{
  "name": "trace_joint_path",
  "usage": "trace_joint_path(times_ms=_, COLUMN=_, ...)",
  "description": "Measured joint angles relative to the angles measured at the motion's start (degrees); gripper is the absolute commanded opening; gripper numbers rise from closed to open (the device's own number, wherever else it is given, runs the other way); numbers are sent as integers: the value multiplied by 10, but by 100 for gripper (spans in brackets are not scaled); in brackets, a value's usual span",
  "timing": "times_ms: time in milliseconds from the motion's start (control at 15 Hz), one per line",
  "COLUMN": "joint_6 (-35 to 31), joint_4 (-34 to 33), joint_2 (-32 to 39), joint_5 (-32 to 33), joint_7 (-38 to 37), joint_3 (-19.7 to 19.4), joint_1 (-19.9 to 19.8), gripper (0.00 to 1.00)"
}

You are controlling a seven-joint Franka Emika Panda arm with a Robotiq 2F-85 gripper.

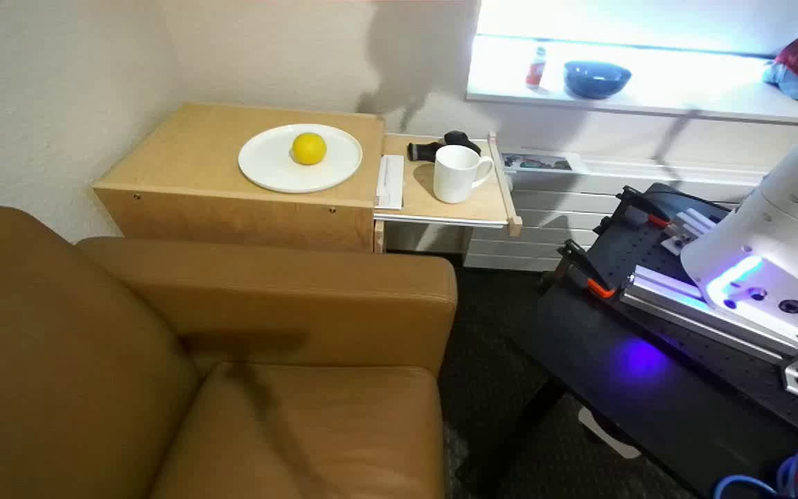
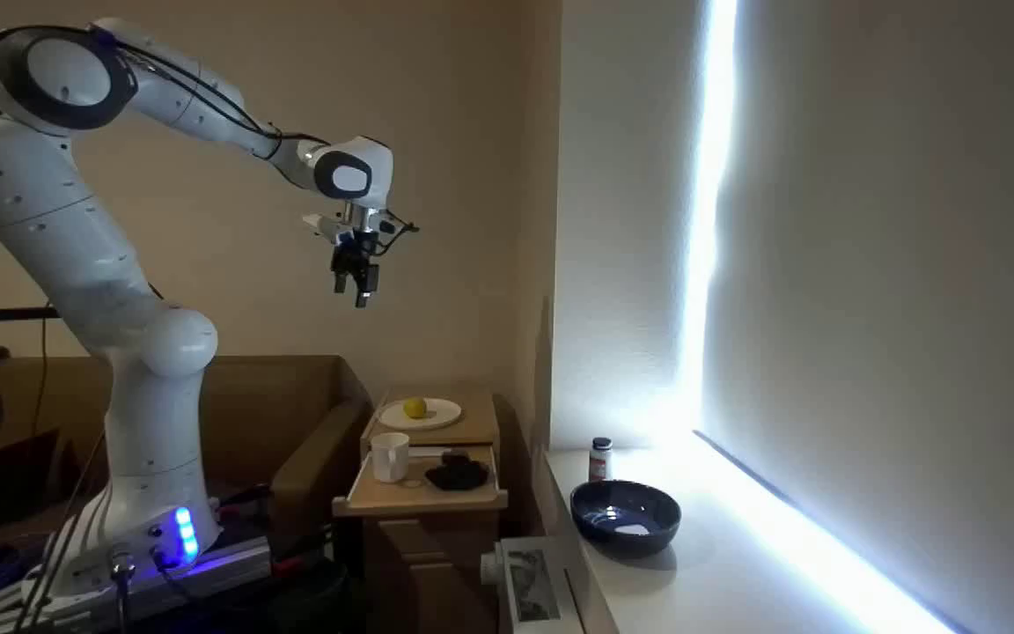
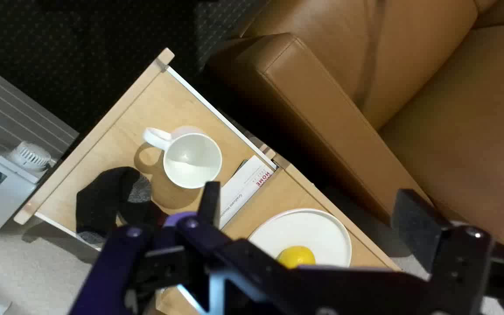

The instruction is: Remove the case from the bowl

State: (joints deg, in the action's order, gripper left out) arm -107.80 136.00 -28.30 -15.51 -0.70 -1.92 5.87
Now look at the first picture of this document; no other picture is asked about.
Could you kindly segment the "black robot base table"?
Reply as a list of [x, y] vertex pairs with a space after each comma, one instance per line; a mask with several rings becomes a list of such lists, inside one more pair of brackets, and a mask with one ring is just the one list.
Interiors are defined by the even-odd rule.
[[723, 213], [663, 184], [622, 191], [587, 250], [616, 298], [591, 298], [559, 266], [537, 298], [533, 325], [512, 342], [550, 383], [689, 490], [744, 499], [749, 490], [732, 487], [732, 474], [771, 479], [798, 451], [798, 396], [781, 388], [781, 370], [622, 302], [634, 266], [671, 278], [681, 273], [663, 250], [671, 217], [681, 207], [709, 220]]

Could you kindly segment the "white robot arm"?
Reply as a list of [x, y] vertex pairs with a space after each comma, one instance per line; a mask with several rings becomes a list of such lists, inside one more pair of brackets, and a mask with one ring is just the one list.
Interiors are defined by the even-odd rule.
[[798, 350], [798, 144], [681, 266], [709, 304]]

